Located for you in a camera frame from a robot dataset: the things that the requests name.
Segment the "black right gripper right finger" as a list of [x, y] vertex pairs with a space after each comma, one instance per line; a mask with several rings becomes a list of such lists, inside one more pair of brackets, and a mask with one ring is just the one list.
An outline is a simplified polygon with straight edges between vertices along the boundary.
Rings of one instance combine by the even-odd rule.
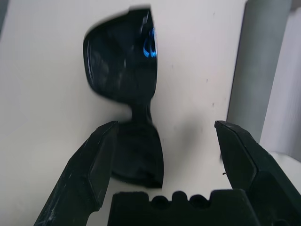
[[238, 125], [216, 121], [226, 175], [234, 189], [245, 191], [262, 226], [299, 226], [301, 195], [251, 134]]

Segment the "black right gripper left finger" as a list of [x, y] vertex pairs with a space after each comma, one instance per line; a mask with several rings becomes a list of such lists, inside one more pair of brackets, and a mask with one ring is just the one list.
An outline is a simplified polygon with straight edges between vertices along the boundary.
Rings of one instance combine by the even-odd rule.
[[85, 226], [103, 205], [111, 177], [119, 123], [98, 127], [67, 162], [36, 226]]

